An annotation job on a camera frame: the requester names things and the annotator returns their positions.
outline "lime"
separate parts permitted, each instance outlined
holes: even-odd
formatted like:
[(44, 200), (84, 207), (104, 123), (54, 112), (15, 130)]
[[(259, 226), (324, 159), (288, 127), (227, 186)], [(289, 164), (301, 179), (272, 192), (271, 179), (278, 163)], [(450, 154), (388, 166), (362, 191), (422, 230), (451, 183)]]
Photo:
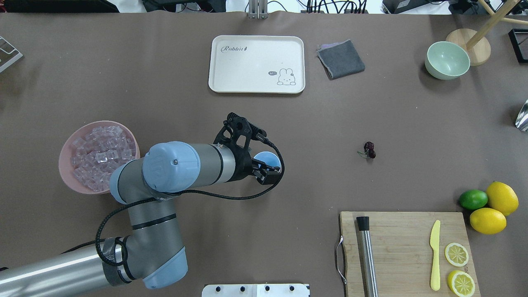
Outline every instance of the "lime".
[(446, 259), (451, 265), (462, 267), (469, 261), (469, 253), (466, 248), (458, 243), (450, 243), (445, 250)]
[(447, 284), (453, 293), (459, 297), (470, 297), (475, 293), (473, 278), (464, 271), (454, 270), (447, 276)]
[(488, 195), (479, 190), (469, 190), (460, 195), (458, 202), (465, 209), (475, 210), (484, 207), (488, 203)]
[(506, 228), (506, 217), (498, 210), (485, 207), (473, 211), (469, 223), (480, 233), (495, 234)]
[(492, 182), (486, 190), (489, 207), (496, 209), (505, 216), (509, 216), (519, 207), (519, 199), (513, 189), (498, 181)]

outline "yellow knife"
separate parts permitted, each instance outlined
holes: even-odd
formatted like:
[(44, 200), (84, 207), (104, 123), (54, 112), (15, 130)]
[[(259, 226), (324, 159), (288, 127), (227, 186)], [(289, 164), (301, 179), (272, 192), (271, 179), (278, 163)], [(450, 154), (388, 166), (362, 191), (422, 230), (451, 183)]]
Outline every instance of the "yellow knife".
[(440, 221), (436, 220), (431, 230), (429, 245), (432, 248), (432, 271), (431, 271), (431, 289), (438, 291), (440, 289), (440, 263), (438, 259), (438, 249), (440, 245)]

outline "black frame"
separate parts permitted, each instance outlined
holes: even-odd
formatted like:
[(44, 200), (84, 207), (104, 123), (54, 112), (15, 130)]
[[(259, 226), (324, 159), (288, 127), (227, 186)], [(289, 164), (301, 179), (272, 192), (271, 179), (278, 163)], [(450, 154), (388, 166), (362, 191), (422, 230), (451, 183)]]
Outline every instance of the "black frame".
[(528, 30), (527, 29), (512, 29), (508, 36), (510, 36), (510, 41), (512, 42), (513, 50), (515, 51), (515, 55), (517, 56), (517, 61), (519, 63), (528, 63), (528, 56), (525, 57), (521, 51), (521, 48), (519, 47), (519, 40), (517, 39), (517, 33), (526, 34), (528, 36)]

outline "lemon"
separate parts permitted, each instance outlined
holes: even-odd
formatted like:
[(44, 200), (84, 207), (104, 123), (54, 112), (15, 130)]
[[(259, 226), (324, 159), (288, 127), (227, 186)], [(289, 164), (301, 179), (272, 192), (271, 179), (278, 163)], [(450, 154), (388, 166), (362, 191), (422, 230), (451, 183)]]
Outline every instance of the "lemon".
[(458, 243), (450, 243), (445, 250), (446, 259), (451, 265), (462, 267), (469, 261), (469, 253), (466, 248)]
[(513, 189), (498, 181), (492, 182), (486, 190), (489, 207), (496, 209), (505, 216), (509, 216), (519, 207), (519, 199)]
[(506, 217), (498, 210), (480, 208), (469, 216), (473, 229), (484, 234), (495, 234), (506, 228)]
[(470, 297), (475, 293), (473, 278), (464, 271), (454, 270), (447, 276), (447, 284), (453, 293), (459, 297)]

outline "brown table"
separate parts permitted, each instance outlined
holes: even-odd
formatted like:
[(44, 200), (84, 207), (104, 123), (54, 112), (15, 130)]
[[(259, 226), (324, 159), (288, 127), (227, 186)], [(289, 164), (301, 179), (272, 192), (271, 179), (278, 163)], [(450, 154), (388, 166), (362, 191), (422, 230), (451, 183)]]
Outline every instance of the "brown table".
[[(494, 236), (468, 228), (484, 296), (526, 296), (528, 136), (513, 126), (527, 99), (501, 23), (492, 56), (453, 81), (427, 74), (429, 45), (485, 16), (306, 15), (264, 21), (224, 14), (0, 14), (0, 34), (25, 57), (0, 73), (0, 266), (17, 267), (93, 240), (119, 204), (70, 190), (57, 169), (64, 141), (85, 123), (111, 119), (135, 134), (142, 155), (159, 142), (210, 143), (233, 111), (268, 132), (286, 162), (264, 197), (174, 199), (189, 271), (150, 291), (142, 281), (90, 296), (200, 296), (204, 284), (309, 283), (341, 296), (334, 247), (338, 214), (461, 211), (458, 196), (506, 182), (521, 200)], [(304, 41), (306, 88), (295, 96), (216, 94), (208, 88), (211, 42), (221, 34), (295, 35)], [(366, 70), (330, 81), (318, 44), (351, 39)], [(376, 144), (367, 162), (356, 151)], [(254, 145), (254, 152), (265, 150)], [(262, 189), (251, 179), (210, 187)], [(104, 236), (130, 234), (127, 215)]]

